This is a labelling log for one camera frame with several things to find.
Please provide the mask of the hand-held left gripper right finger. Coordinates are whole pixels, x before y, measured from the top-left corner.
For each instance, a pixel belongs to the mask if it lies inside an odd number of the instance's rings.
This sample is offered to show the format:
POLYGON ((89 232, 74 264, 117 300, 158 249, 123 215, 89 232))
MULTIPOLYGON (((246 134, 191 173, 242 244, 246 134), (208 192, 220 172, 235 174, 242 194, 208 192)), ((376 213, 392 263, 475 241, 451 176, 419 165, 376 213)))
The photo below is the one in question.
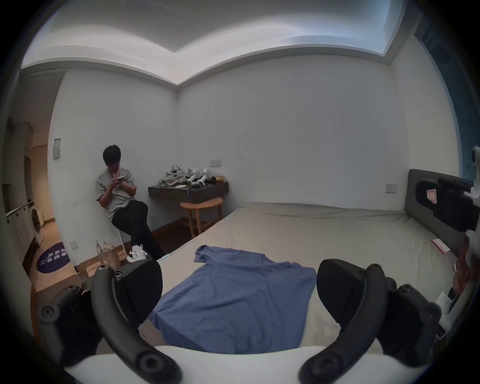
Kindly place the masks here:
POLYGON ((330 384, 347 374, 377 340, 385 355, 410 368, 425 366, 434 347, 441 309, 409 284, 397 287, 379 264, 366 269, 323 260, 316 289, 340 326, 339 336, 299 370, 302 384, 330 384))

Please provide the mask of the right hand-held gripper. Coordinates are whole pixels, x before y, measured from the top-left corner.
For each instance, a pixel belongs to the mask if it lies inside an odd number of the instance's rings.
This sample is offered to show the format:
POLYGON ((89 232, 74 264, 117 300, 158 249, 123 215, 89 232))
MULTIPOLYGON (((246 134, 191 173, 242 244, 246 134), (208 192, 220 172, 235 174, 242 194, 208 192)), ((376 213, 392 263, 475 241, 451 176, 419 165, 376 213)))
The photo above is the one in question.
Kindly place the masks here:
POLYGON ((437 181, 423 179, 415 187, 417 202, 433 212, 433 216, 456 231, 466 231, 469 247, 465 259, 470 267, 470 278, 459 297, 449 298, 441 293, 437 304, 441 318, 437 331, 438 339, 446 339, 459 318, 465 314, 466 306, 479 282, 480 257, 480 208, 473 198, 466 195, 474 183, 458 177, 441 176, 437 181))

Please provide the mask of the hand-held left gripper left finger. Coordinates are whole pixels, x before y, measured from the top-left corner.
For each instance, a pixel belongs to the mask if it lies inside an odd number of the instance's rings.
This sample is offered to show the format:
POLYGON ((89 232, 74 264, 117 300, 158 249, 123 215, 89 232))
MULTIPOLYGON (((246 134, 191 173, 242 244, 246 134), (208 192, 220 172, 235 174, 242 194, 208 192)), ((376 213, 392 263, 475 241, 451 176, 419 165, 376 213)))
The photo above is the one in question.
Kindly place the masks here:
POLYGON ((96 354, 102 339, 120 360, 151 384, 178 384, 182 371, 139 331, 163 291, 159 263, 146 259, 118 269, 100 265, 81 285, 69 285, 38 309, 37 318, 53 360, 73 368, 96 354))

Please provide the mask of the person's right hand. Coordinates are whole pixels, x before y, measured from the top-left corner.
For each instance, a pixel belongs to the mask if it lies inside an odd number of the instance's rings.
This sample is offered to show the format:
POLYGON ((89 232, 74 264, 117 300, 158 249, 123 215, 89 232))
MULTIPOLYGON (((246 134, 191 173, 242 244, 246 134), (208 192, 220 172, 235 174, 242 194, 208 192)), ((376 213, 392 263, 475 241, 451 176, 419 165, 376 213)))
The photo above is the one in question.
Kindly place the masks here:
POLYGON ((455 275, 453 277, 453 292, 455 297, 459 297, 461 295, 470 279, 470 267, 466 261, 466 254, 469 249, 469 244, 469 238, 464 237, 459 257, 455 262, 455 275))

